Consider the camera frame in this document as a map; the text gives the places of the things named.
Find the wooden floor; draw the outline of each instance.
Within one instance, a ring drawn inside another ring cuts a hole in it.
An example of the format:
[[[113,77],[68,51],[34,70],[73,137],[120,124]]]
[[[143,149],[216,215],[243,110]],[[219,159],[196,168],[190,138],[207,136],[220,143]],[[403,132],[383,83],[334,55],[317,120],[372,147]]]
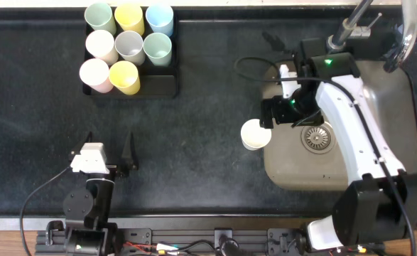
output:
[[[36,231],[26,231],[25,237],[30,251],[33,252],[36,243]],[[386,252],[390,255],[410,255],[410,243],[408,240],[386,242],[385,245],[387,248]],[[19,231],[0,231],[0,255],[26,256],[22,248]]]

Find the black countertop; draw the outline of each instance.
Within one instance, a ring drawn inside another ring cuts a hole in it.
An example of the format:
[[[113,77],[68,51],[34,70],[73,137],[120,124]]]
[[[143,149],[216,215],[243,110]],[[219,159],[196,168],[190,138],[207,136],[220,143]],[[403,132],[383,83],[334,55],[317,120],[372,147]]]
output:
[[[109,155],[118,155],[129,129],[141,168],[117,180],[111,216],[329,213],[339,192],[283,190],[266,175],[262,152],[243,147],[239,131],[246,120],[259,117],[260,83],[238,77],[232,66],[246,55],[283,57],[263,32],[294,49],[301,39],[336,32],[350,11],[177,10],[179,95],[96,101],[82,94],[78,76],[83,10],[0,10],[0,216],[18,215],[26,196],[68,165],[69,150],[88,131]],[[378,28],[399,19],[399,8],[381,11]],[[369,20],[376,13],[370,11]],[[257,75],[267,70],[258,67]],[[413,79],[417,111],[417,44],[404,69]],[[84,183],[82,175],[66,174],[42,190],[28,212],[61,215],[64,197]]]

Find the chrome faucet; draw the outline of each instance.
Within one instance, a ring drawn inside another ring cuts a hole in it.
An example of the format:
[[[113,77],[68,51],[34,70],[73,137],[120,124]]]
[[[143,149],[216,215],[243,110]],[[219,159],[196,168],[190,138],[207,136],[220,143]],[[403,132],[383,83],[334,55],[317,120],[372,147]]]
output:
[[[329,52],[339,52],[345,47],[345,41],[357,26],[359,18],[371,5],[373,0],[362,0],[349,18],[346,18],[336,34],[327,39]],[[410,54],[415,44],[417,34],[417,5],[416,0],[401,0],[403,16],[403,33],[401,43],[392,50],[386,59],[384,70],[388,73],[395,71]]]

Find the sink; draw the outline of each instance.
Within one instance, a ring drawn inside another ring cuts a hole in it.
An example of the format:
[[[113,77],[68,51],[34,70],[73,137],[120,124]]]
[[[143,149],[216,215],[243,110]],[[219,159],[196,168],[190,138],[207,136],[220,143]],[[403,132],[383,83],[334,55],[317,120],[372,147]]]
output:
[[[295,70],[292,63],[285,63]],[[389,74],[384,62],[361,60],[357,66],[364,82],[364,96],[386,142],[407,172],[417,173],[417,124],[411,81],[398,69]],[[282,94],[267,84],[263,98]],[[325,117],[319,127],[274,125],[264,148],[264,164],[270,179],[291,190],[339,191],[347,187],[347,172],[336,137]]]

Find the black crate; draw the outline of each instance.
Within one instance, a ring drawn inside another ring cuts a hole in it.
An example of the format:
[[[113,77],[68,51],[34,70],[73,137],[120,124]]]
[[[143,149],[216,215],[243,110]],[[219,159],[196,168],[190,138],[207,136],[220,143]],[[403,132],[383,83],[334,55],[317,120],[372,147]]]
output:
[[[143,9],[143,22],[145,24],[145,33],[143,33],[142,38],[145,39],[147,35],[153,33],[148,22],[146,22],[145,11]],[[117,32],[114,35],[114,38],[123,32],[121,26],[116,22]],[[88,36],[93,32],[93,28],[87,24],[85,33]],[[108,93],[100,93],[92,89],[89,85],[86,85],[82,82],[82,91],[85,95],[100,99],[125,99],[125,100],[139,100],[139,99],[163,99],[163,98],[174,98],[178,94],[178,53],[176,39],[178,36],[178,19],[174,13],[173,15],[173,34],[170,36],[172,40],[172,61],[168,67],[156,67],[153,63],[146,57],[145,62],[137,66],[139,71],[140,79],[140,90],[135,95],[125,95],[116,87],[114,87]],[[93,58],[87,49],[85,49],[85,60]],[[124,60],[121,55],[119,55],[118,61]]]

